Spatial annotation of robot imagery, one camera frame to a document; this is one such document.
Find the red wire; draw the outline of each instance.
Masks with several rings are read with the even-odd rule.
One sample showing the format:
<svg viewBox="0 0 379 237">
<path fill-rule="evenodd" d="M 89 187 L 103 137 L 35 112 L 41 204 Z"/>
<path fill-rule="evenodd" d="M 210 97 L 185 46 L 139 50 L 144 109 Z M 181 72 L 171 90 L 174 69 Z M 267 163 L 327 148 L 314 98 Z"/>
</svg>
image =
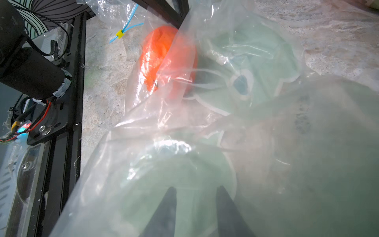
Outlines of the red wire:
<svg viewBox="0 0 379 237">
<path fill-rule="evenodd" d="M 6 141 L 10 141 L 10 140 L 13 140 L 13 139 L 15 139 L 17 136 L 14 136 L 14 137 L 12 137 L 12 138 L 10 138 L 10 139 L 8 139 L 8 140 L 0 140 L 1 142 L 6 142 Z"/>
<path fill-rule="evenodd" d="M 34 125 L 34 127 L 31 128 L 28 132 L 33 131 L 33 130 L 36 128 L 36 126 L 37 126 L 40 122 L 42 122 L 42 120 L 44 120 L 44 118 L 45 118 L 46 115 L 47 115 L 47 112 L 48 112 L 49 109 L 50 109 L 50 105 L 51 105 L 51 102 L 49 102 L 49 105 L 47 106 L 47 109 L 46 109 L 45 114 L 43 115 L 43 117 L 42 117 L 42 118 L 38 121 L 38 123 L 37 123 L 36 125 Z"/>
<path fill-rule="evenodd" d="M 31 132 L 31 131 L 33 131 L 35 128 L 36 128 L 36 126 L 40 123 L 40 122 L 42 122 L 42 120 L 44 120 L 44 118 L 46 117 L 46 115 L 47 115 L 47 112 L 49 111 L 49 109 L 50 109 L 50 106 L 51 106 L 51 102 L 49 102 L 49 105 L 47 106 L 47 109 L 46 109 L 46 111 L 45 111 L 45 113 L 44 113 L 44 115 L 43 115 L 43 117 L 38 121 L 38 123 L 36 124 L 36 125 L 34 125 L 29 131 L 27 131 L 27 132 Z M 15 139 L 17 136 L 14 136 L 14 137 L 12 137 L 12 138 L 10 138 L 10 139 L 8 139 L 8 140 L 0 140 L 0 142 L 6 142 L 6 141 L 10 141 L 10 140 L 13 140 L 13 139 Z"/>
</svg>

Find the cable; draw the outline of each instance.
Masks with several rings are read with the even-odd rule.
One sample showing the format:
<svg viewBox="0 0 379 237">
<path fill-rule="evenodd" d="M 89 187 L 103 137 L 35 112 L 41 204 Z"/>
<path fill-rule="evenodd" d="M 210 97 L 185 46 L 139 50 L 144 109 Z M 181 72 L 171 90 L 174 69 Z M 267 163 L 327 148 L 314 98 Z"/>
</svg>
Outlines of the cable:
<svg viewBox="0 0 379 237">
<path fill-rule="evenodd" d="M 26 41 L 30 44 L 30 46 L 31 46 L 34 50 L 36 50 L 36 51 L 37 51 L 39 54 L 41 54 L 42 56 L 51 56 L 51 55 L 53 55 L 53 54 L 55 54 L 55 53 L 58 53 L 58 42 L 56 42 L 55 40 L 51 40 L 51 41 L 50 41 L 50 53 L 45 53 L 45 52 L 43 52 L 41 49 L 39 49 L 39 48 L 37 47 L 37 45 L 34 44 L 33 40 L 32 40 L 30 37 L 28 37 L 28 38 L 26 39 Z"/>
<path fill-rule="evenodd" d="M 57 26 L 59 26 L 60 28 L 62 28 L 62 30 L 64 30 L 64 32 L 67 34 L 68 42 L 67 42 L 67 45 L 65 46 L 65 48 L 64 48 L 64 50 L 63 50 L 63 52 L 62 52 L 62 55 L 58 58 L 58 59 L 61 59 L 61 58 L 63 57 L 63 55 L 67 52 L 67 48 L 68 48 L 68 46 L 71 45 L 70 34 L 67 32 L 67 30 L 66 30 L 63 26 L 61 26 L 58 22 L 56 22 L 55 20 L 52 20 L 52 19 L 50 19 L 50 18 L 48 18 L 48 17 L 46 17 L 46 16 L 44 16 L 44 15 L 42 15 L 42 14 L 36 13 L 36 12 L 34 12 L 34 11 L 32 11 L 32 10 L 29 10 L 29 9 L 27 9 L 27 8 L 21 8 L 21 7 L 19 7 L 19 6 L 14 6 L 14 7 L 15 7 L 16 9 L 23 10 L 23 11 L 27 11 L 27 12 L 33 13 L 33 14 L 35 14 L 35 15 L 37 15 L 37 16 L 43 17 L 43 18 L 45 18 L 46 20 L 51 21 L 51 22 L 53 22 L 55 25 L 57 25 Z"/>
<path fill-rule="evenodd" d="M 127 32 L 128 30 L 130 30 L 130 29 L 132 29 L 132 28 L 134 28 L 134 27 L 136 27 L 136 26 L 139 26 L 139 25 L 143 25 L 143 23 L 139 23 L 139 24 L 137 24 L 137 25 L 133 25 L 133 26 L 131 26 L 131 27 L 128 27 L 128 28 L 126 28 L 126 30 L 125 30 L 123 33 Z M 109 43 L 112 43 L 112 42 L 115 41 L 116 39 L 118 39 L 118 36 L 116 36 L 116 37 L 114 37 L 113 39 L 111 39 L 111 40 L 109 41 Z"/>
<path fill-rule="evenodd" d="M 36 108 L 37 103 L 32 105 L 29 109 L 27 109 L 24 113 L 17 117 L 15 121 L 23 121 L 28 115 L 32 113 L 32 111 Z"/>
<path fill-rule="evenodd" d="M 29 30 L 26 27 L 25 27 L 25 30 L 26 30 L 26 34 L 29 35 L 30 32 L 29 32 Z"/>
<path fill-rule="evenodd" d="M 137 24 L 137 25 L 134 25 L 134 26 L 131 26 L 131 27 L 127 28 L 128 25 L 129 25 L 129 23 L 130 23 L 130 21 L 132 20 L 134 14 L 136 13 L 136 10 L 137 10 L 137 7 L 138 7 L 138 6 L 139 6 L 139 5 L 136 4 L 136 6 L 133 8 L 132 14 L 130 15 L 130 18 L 129 18 L 128 22 L 126 23 L 126 25 L 125 25 L 124 28 L 122 29 L 122 33 L 125 34 L 125 32 L 128 31 L 128 30 L 130 30 L 131 28 L 136 27 L 136 26 L 139 26 L 139 25 L 143 25 L 143 23 L 139 23 L 139 24 Z M 115 41 L 116 39 L 118 39 L 118 36 L 116 36 L 116 37 L 114 37 L 113 39 L 111 39 L 111 40 L 109 41 L 109 43 L 112 43 L 112 42 Z"/>
<path fill-rule="evenodd" d="M 6 142 L 8 142 L 8 141 L 11 141 L 11 140 L 13 140 L 13 139 L 15 139 L 17 136 L 19 136 L 20 134 L 24 134 L 24 133 L 27 133 L 27 132 L 31 132 L 31 131 L 33 131 L 37 126 L 38 126 L 38 124 L 40 124 L 40 122 L 42 122 L 42 120 L 44 120 L 44 118 L 46 117 L 46 115 L 47 115 L 47 113 L 48 113 L 48 111 L 49 111 L 49 109 L 50 109 L 50 106 L 51 106 L 51 104 L 52 104 L 52 102 L 49 102 L 48 103 L 48 105 L 44 108 L 44 110 L 42 111 L 42 113 L 38 116 L 38 118 L 30 125 L 30 127 L 28 128 L 28 129 L 26 129 L 25 131 L 23 131 L 23 132 L 14 132 L 13 133 L 13 135 L 15 135 L 15 136 L 13 136 L 13 137 L 11 137 L 11 138 L 8 138 L 8 139 L 6 139 L 6 140 L 2 140 L 2 139 L 0 139 L 0 142 L 2 143 L 2 144 L 4 144 L 4 143 L 6 143 Z"/>
<path fill-rule="evenodd" d="M 136 13 L 137 11 L 137 8 L 138 8 L 138 4 L 136 4 L 136 6 L 133 8 L 133 11 L 132 11 L 132 14 L 130 15 L 130 18 L 128 20 L 128 22 L 126 23 L 125 27 L 122 29 L 122 32 L 125 33 L 126 32 L 126 27 L 128 27 L 130 21 L 132 20 L 133 16 L 134 16 L 134 13 Z"/>
<path fill-rule="evenodd" d="M 27 130 L 25 130 L 25 131 L 23 131 L 23 132 L 21 132 L 21 133 L 16 133 L 16 134 L 20 135 L 20 134 L 22 134 L 22 133 L 27 133 L 27 132 L 31 132 L 31 131 L 33 131 L 33 130 L 37 127 L 37 125 L 40 124 L 40 122 L 42 122 L 42 120 L 44 120 L 44 118 L 45 118 L 46 115 L 47 115 L 47 112 L 48 112 L 49 109 L 50 109 L 50 106 L 51 106 L 51 102 L 49 102 L 49 104 L 45 107 L 45 113 L 43 114 L 42 118 L 41 118 L 40 120 L 38 120 L 38 122 L 37 122 L 35 125 L 33 125 L 33 124 L 34 124 L 37 120 L 34 121 L 34 122 L 30 125 L 30 127 L 29 127 Z"/>
<path fill-rule="evenodd" d="M 14 118 L 14 116 L 15 116 L 15 114 L 14 114 L 15 109 L 17 108 L 17 104 L 20 102 L 20 99 L 22 98 L 23 95 L 24 95 L 24 94 L 21 93 L 20 97 L 18 98 L 18 100 L 16 101 L 16 103 L 14 104 L 14 106 L 13 106 L 13 108 L 12 108 L 12 118 L 13 118 L 14 120 L 15 120 L 15 118 Z"/>
</svg>

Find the clear plastic bag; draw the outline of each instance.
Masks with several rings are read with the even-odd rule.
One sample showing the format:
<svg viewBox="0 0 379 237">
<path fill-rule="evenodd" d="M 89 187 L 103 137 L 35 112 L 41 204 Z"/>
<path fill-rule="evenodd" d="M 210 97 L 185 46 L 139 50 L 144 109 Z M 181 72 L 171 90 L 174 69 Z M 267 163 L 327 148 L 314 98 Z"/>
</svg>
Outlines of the clear plastic bag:
<svg viewBox="0 0 379 237">
<path fill-rule="evenodd" d="M 250 7 L 193 5 L 51 236 L 378 234 L 378 95 L 314 75 Z"/>
<path fill-rule="evenodd" d="M 110 39 L 126 26 L 130 18 L 129 26 L 133 26 L 143 23 L 146 16 L 146 9 L 142 7 L 137 7 L 132 14 L 136 7 L 136 3 L 132 0 L 77 0 L 77 3 L 87 4 L 100 21 L 114 30 L 109 36 Z"/>
<path fill-rule="evenodd" d="M 139 105 L 157 89 L 155 75 L 177 31 L 153 9 L 149 9 L 142 28 L 141 56 L 128 78 L 124 113 Z"/>
</svg>

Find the yellow clip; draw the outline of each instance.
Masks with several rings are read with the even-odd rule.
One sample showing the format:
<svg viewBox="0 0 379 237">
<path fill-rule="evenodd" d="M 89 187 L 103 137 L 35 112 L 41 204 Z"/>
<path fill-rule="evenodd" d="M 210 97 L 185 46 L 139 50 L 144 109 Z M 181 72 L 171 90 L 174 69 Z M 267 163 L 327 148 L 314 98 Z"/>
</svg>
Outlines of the yellow clip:
<svg viewBox="0 0 379 237">
<path fill-rule="evenodd" d="M 20 125 L 21 125 L 21 122 L 20 122 L 20 121 L 15 121 L 15 122 L 12 124 L 11 130 L 13 131 L 14 128 L 17 129 Z"/>
<path fill-rule="evenodd" d="M 124 33 L 122 32 L 122 30 L 120 30 L 119 32 L 117 32 L 116 36 L 121 38 L 122 36 L 124 36 Z"/>
</svg>

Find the green object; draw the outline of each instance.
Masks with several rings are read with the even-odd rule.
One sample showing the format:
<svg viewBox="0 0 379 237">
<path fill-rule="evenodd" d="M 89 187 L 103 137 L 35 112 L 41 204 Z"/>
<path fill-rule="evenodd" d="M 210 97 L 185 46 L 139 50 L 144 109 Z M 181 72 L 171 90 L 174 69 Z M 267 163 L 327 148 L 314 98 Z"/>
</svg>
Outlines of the green object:
<svg viewBox="0 0 379 237">
<path fill-rule="evenodd" d="M 135 182 L 120 207 L 122 219 L 141 233 L 168 188 L 174 187 L 177 190 L 175 236 L 208 236 L 216 230 L 216 189 L 223 185 L 232 198 L 236 192 L 233 167 L 214 147 L 220 135 L 214 133 L 200 140 L 212 145 L 212 149 L 197 147 L 197 151 L 191 151 L 190 145 L 168 137 L 147 148 L 146 155 L 142 155 L 144 158 L 133 170 L 151 169 L 141 177 L 132 177 Z M 187 152 L 180 154 L 181 149 Z"/>
<path fill-rule="evenodd" d="M 200 52 L 196 83 L 218 87 L 195 88 L 192 98 L 222 115 L 272 99 L 300 75 L 291 44 L 257 17 L 202 40 Z"/>
<path fill-rule="evenodd" d="M 257 236 L 377 236 L 378 95 L 336 76 L 295 87 L 221 143 L 254 154 L 231 157 L 237 208 Z"/>
</svg>

